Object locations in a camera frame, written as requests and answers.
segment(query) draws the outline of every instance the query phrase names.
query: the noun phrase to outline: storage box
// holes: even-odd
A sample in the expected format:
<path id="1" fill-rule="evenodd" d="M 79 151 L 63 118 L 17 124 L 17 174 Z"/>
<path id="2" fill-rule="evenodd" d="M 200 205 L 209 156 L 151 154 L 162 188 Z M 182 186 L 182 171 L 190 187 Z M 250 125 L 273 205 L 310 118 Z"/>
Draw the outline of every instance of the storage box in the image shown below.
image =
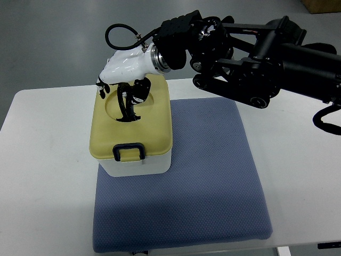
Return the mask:
<path id="1" fill-rule="evenodd" d="M 301 0 L 310 13 L 341 12 L 341 0 Z"/>
<path id="2" fill-rule="evenodd" d="M 171 165 L 173 133 L 168 85 L 161 75 L 147 78 L 151 81 L 148 98 L 134 107 L 140 120 L 116 120 L 122 118 L 117 85 L 110 86 L 105 99 L 96 95 L 90 153 L 113 177 L 164 173 Z"/>

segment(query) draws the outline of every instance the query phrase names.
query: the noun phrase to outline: yellow lid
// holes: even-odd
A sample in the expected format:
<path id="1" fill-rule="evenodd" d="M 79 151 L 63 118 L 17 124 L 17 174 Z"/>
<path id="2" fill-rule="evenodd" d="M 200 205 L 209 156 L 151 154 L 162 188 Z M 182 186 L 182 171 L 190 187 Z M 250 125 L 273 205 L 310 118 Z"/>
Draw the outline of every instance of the yellow lid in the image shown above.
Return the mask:
<path id="1" fill-rule="evenodd" d="M 148 75 L 150 93 L 144 103 L 134 106 L 141 119 L 119 122 L 122 118 L 117 101 L 117 85 L 110 86 L 110 93 L 101 99 L 97 94 L 92 118 L 90 153 L 97 159 L 112 159 L 115 145 L 141 143 L 146 156 L 163 155 L 173 145 L 171 104 L 168 85 L 161 75 Z M 121 161 L 135 161 L 139 150 L 120 150 Z"/>

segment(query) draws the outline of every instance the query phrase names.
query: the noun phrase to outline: gray floor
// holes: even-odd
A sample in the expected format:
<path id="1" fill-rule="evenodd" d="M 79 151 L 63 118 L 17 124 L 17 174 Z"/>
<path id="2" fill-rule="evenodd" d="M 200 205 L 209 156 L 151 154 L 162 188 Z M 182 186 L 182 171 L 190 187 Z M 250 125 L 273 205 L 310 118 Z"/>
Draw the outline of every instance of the gray floor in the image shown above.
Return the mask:
<path id="1" fill-rule="evenodd" d="M 265 24 L 288 15 L 308 31 L 305 43 L 330 43 L 341 52 L 341 13 L 311 15 L 299 0 L 2 0 L 0 126 L 20 90 L 94 84 L 106 59 L 114 53 L 104 41 L 109 25 L 126 23 L 145 35 L 164 20 L 196 9 L 203 17 L 232 15 L 237 23 Z M 131 34 L 117 33 L 112 39 L 116 44 L 125 46 L 135 42 Z M 242 56 L 237 52 L 237 59 Z M 167 74 L 166 79 L 194 75 L 187 65 Z M 316 245 L 290 249 L 294 256 L 341 254 L 341 249 L 317 250 Z M 221 255 L 276 255 L 276 252 L 268 249 Z"/>

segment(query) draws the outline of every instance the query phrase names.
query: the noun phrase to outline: blue cushion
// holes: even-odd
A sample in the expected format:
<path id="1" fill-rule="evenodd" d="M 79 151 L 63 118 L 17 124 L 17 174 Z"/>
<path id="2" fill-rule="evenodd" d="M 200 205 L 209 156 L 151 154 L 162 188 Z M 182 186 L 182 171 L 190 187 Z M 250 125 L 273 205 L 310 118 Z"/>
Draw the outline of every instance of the blue cushion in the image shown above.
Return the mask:
<path id="1" fill-rule="evenodd" d="M 99 166 L 93 248 L 139 251 L 267 239 L 272 227 L 236 103 L 172 100 L 172 165 L 114 178 Z"/>

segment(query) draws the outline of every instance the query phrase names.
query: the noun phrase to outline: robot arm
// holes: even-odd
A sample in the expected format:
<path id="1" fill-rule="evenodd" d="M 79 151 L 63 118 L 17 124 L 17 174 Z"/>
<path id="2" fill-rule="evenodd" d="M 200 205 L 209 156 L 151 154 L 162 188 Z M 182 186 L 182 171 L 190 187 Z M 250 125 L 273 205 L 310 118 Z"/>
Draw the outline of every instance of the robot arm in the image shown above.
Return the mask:
<path id="1" fill-rule="evenodd" d="M 247 25 L 235 24 L 231 16 L 223 20 L 202 18 L 199 11 L 194 11 L 164 21 L 128 47 L 116 47 L 109 41 L 110 31 L 118 26 L 137 35 L 126 25 L 107 29 L 106 41 L 118 51 L 99 75 L 101 95 L 105 96 L 106 84 L 140 81 L 146 74 L 183 68 L 188 51 L 190 65 L 198 72 L 193 78 L 196 87 L 256 108 L 266 108 L 280 89 L 332 102 L 313 120 L 317 127 L 341 135 L 341 128 L 321 121 L 325 114 L 341 109 L 341 56 L 328 44 L 302 46 L 306 30 L 287 16 L 266 25 Z M 233 34 L 254 35 L 256 43 L 242 41 Z M 153 43 L 147 46 L 149 37 L 153 37 Z M 248 57 L 234 60 L 234 48 L 247 52 Z"/>

